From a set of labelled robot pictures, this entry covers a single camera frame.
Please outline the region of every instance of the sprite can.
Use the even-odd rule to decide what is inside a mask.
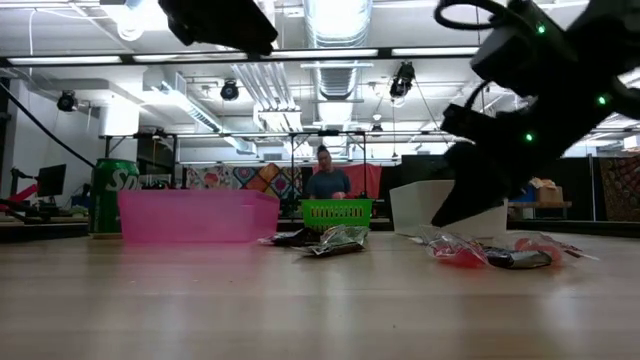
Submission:
[[[99,159],[91,179],[89,233],[118,234],[120,211],[118,191],[139,189],[136,163],[119,159]]]

